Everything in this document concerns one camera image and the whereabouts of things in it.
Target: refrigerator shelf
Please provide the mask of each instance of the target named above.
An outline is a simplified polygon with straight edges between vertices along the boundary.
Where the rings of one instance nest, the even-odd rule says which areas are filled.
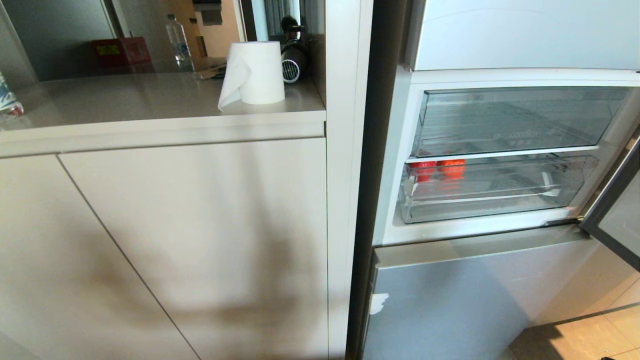
[[[405,163],[422,163],[424,161],[441,161],[441,160],[455,160],[455,159],[483,159],[483,158],[498,158],[505,156],[521,156],[521,155],[535,155],[535,154],[560,154],[562,152],[579,152],[579,151],[594,151],[600,148],[599,145],[590,146],[575,146],[575,147],[557,147],[553,149],[532,149],[532,150],[519,150],[519,151],[500,151],[500,152],[484,152],[479,154],[462,154],[462,155],[445,155],[445,156],[425,156],[423,158],[408,158]]]
[[[562,208],[596,164],[591,156],[550,156],[471,159],[453,166],[442,161],[433,167],[406,165],[399,205],[407,224]]]
[[[424,92],[412,156],[598,144],[628,88],[485,88]]]

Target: beige cabinet panel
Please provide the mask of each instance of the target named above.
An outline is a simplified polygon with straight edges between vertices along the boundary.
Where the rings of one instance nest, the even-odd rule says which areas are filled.
[[[43,360],[196,359],[55,156],[0,160],[0,204],[0,331]]]
[[[202,359],[326,357],[323,138],[60,158]]]

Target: water bottle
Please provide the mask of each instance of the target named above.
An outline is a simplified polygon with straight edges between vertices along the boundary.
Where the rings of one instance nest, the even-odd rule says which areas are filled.
[[[169,22],[166,24],[166,32],[169,33],[169,39],[173,46],[173,53],[177,61],[185,61],[191,58],[189,46],[187,45],[187,37],[184,35],[182,24],[175,19],[174,14],[167,15]]]
[[[0,120],[11,120],[22,116],[24,109],[15,95],[9,90],[9,86],[0,72]]]

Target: tomato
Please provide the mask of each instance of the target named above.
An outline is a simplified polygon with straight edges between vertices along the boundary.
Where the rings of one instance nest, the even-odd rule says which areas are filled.
[[[464,159],[440,160],[437,162],[438,171],[447,179],[464,179],[467,163]]]
[[[431,175],[436,172],[435,169],[436,162],[435,161],[421,161],[419,163],[409,163],[410,168],[414,168],[415,174],[417,175],[415,182],[416,183],[426,183],[431,179]]]

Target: countertop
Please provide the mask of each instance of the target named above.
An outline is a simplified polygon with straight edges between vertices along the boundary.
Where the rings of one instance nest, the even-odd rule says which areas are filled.
[[[236,101],[220,111],[222,82],[177,72],[75,78],[20,88],[14,92],[25,114],[0,122],[0,156],[324,135],[326,111],[311,81],[286,84],[285,100],[275,104]],[[203,129],[214,128],[215,134],[203,135]],[[164,135],[155,140],[143,136],[157,137],[158,132]]]

